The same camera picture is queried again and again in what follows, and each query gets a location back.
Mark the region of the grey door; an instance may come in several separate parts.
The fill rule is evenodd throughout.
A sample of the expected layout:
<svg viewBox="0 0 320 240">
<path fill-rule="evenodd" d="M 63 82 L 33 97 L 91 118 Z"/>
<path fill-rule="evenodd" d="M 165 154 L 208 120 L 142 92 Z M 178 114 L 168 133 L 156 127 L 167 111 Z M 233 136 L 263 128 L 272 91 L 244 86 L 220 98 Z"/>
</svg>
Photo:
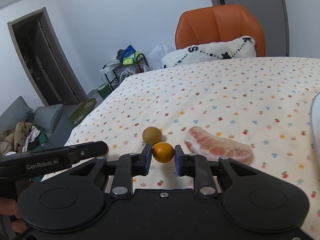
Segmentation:
<svg viewBox="0 0 320 240">
<path fill-rule="evenodd" d="M 212 0 L 220 5 L 219 0 Z M 225 4 L 245 7 L 261 25 L 266 43 L 266 56 L 289 56 L 289 22 L 285 0 L 225 0 Z"/>
</svg>

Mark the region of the pile of clothes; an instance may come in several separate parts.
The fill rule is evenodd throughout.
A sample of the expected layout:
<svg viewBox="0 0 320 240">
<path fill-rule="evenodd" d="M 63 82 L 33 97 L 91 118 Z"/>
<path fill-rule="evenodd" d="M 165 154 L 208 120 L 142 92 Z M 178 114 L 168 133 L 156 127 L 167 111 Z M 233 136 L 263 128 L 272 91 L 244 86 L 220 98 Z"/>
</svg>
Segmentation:
<svg viewBox="0 0 320 240">
<path fill-rule="evenodd" d="M 31 122 L 19 122 L 15 128 L 1 131 L 1 155 L 41 150 L 47 141 L 44 129 Z"/>
</svg>

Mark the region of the tiny orange kumquat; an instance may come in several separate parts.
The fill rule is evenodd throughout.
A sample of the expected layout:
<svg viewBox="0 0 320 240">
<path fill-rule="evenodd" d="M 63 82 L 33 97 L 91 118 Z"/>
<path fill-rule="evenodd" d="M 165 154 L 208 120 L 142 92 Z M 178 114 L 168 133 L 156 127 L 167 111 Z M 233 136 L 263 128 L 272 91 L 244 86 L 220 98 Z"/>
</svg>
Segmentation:
<svg viewBox="0 0 320 240">
<path fill-rule="evenodd" d="M 168 163 L 174 157 L 174 148 L 167 142 L 158 142 L 152 148 L 153 158 L 159 163 Z"/>
</svg>

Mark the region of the orange leather chair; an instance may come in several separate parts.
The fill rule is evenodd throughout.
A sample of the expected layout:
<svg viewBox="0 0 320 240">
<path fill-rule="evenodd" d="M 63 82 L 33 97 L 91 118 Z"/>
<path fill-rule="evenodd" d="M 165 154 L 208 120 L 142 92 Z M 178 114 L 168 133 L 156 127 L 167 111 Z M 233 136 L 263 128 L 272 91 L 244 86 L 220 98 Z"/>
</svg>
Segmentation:
<svg viewBox="0 0 320 240">
<path fill-rule="evenodd" d="M 257 56 L 265 56 L 264 32 L 254 16 L 237 4 L 218 5 L 184 12 L 175 31 L 175 47 L 228 42 L 242 36 L 252 37 Z"/>
</svg>

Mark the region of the white plastic bag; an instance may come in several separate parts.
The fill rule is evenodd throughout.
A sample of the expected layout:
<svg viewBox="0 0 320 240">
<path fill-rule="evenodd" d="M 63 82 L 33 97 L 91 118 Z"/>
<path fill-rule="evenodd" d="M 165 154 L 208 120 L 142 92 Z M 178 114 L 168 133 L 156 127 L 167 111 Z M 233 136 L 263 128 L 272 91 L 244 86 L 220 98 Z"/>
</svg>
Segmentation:
<svg viewBox="0 0 320 240">
<path fill-rule="evenodd" d="M 172 46 L 166 43 L 161 43 L 154 48 L 148 55 L 148 63 L 151 70 L 163 69 L 163 57 L 174 50 L 175 49 Z"/>
</svg>

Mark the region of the dark doorway frame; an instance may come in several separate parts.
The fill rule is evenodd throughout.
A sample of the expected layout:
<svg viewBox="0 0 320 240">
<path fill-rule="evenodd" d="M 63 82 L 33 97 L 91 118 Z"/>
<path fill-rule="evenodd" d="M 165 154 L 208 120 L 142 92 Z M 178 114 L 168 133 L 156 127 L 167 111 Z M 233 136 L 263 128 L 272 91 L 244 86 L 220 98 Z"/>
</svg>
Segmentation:
<svg viewBox="0 0 320 240">
<path fill-rule="evenodd" d="M 46 8 L 8 22 L 22 67 L 46 106 L 77 105 L 88 99 L 76 78 Z"/>
</svg>

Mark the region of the grey sofa cushion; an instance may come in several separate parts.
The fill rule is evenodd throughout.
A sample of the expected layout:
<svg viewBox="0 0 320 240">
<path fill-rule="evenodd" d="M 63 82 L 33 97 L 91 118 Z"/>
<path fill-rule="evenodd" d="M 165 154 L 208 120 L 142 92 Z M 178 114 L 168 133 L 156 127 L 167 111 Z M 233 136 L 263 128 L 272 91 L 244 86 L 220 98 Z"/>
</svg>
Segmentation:
<svg viewBox="0 0 320 240">
<path fill-rule="evenodd" d="M 33 124 L 41 127 L 48 133 L 52 133 L 62 114 L 62 105 L 38 107 L 34 111 Z"/>
</svg>

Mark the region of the green bag on floor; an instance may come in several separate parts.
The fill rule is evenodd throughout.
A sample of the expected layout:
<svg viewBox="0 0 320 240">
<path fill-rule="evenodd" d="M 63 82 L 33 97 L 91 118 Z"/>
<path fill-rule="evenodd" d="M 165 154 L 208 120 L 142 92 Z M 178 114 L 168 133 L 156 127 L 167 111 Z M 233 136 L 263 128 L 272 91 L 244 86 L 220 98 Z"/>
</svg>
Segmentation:
<svg viewBox="0 0 320 240">
<path fill-rule="evenodd" d="M 88 116 L 91 111 L 95 108 L 97 101 L 95 98 L 90 98 L 79 106 L 69 117 L 70 122 L 73 127 L 78 126 L 86 116 Z"/>
</svg>

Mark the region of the white black-patterned pillow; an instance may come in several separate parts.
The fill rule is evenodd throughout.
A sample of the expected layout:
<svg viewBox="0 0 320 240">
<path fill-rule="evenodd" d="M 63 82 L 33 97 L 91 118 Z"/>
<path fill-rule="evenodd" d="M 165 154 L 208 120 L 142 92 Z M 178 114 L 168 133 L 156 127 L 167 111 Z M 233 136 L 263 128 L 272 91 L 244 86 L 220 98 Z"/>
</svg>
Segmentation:
<svg viewBox="0 0 320 240">
<path fill-rule="evenodd" d="M 162 63 L 165 68 L 171 68 L 184 64 L 252 57 L 257 57 L 255 40 L 250 36 L 242 36 L 228 42 L 191 45 L 172 51 L 163 57 Z"/>
</svg>

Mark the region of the black metal rack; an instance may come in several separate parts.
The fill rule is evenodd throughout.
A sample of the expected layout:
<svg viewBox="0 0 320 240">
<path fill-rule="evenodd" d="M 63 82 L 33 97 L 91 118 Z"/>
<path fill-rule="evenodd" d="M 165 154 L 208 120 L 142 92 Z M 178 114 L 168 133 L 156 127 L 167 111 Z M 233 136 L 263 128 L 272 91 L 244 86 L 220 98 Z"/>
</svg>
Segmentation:
<svg viewBox="0 0 320 240">
<path fill-rule="evenodd" d="M 114 60 L 105 64 L 100 70 L 111 91 L 114 91 L 126 77 L 150 70 L 148 60 L 144 54 L 136 52 L 130 58 L 133 59 L 131 64 L 122 64 L 119 60 Z"/>
</svg>

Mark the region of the front pomelo segment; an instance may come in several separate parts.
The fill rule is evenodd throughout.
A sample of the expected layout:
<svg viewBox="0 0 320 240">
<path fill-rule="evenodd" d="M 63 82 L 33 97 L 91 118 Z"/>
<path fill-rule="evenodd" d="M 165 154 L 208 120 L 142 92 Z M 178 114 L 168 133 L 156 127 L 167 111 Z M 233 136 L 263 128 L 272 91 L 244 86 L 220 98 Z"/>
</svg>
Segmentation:
<svg viewBox="0 0 320 240">
<path fill-rule="evenodd" d="M 232 139 L 217 137 L 198 126 L 189 129 L 185 144 L 190 152 L 203 155 L 209 161 L 218 161 L 220 157 L 230 157 L 241 163 L 249 164 L 253 160 L 253 151 L 250 146 Z"/>
</svg>

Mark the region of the floral patterned tablecloth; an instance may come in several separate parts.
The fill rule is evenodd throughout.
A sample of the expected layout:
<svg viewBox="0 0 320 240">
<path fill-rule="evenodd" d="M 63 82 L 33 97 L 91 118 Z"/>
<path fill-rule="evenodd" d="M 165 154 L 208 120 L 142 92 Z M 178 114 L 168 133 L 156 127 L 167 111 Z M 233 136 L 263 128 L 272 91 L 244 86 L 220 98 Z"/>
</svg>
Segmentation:
<svg viewBox="0 0 320 240">
<path fill-rule="evenodd" d="M 310 107 L 319 93 L 319 59 L 257 57 L 188 64 L 127 77 L 67 145 L 104 141 L 108 158 L 140 152 L 157 127 L 183 145 L 191 127 L 251 147 L 252 166 L 302 189 L 310 211 L 303 230 L 319 239 L 319 159 Z"/>
</svg>

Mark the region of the white blue-rimmed plate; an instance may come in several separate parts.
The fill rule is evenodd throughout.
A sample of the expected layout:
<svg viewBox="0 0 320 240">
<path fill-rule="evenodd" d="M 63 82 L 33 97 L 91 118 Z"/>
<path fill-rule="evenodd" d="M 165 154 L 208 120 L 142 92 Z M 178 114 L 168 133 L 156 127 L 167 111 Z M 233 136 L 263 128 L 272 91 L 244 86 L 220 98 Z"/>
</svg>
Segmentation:
<svg viewBox="0 0 320 240">
<path fill-rule="evenodd" d="M 311 105 L 310 124 L 313 143 L 317 153 L 317 159 L 320 159 L 320 94 L 318 93 Z"/>
</svg>

